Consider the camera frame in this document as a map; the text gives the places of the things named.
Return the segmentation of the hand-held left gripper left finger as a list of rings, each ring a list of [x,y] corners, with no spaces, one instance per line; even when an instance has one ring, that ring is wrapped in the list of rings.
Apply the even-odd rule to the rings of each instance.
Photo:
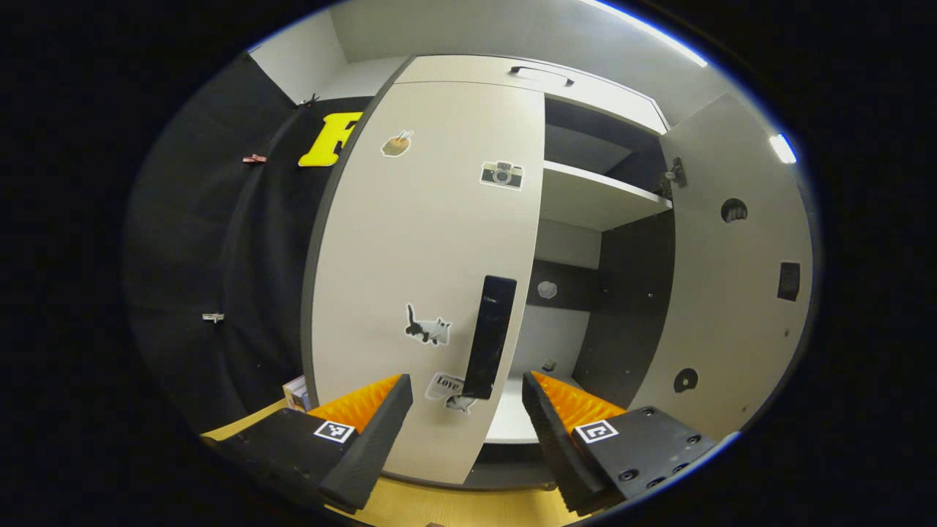
[[[278,409],[202,441],[260,488],[302,507],[365,508],[413,403],[411,376],[392,375],[310,411]]]

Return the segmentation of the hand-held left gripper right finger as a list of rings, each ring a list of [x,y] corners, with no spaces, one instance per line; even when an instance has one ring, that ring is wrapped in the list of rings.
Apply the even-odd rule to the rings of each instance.
[[[534,371],[521,398],[560,496],[580,517],[641,501],[720,449],[654,406],[625,410]]]

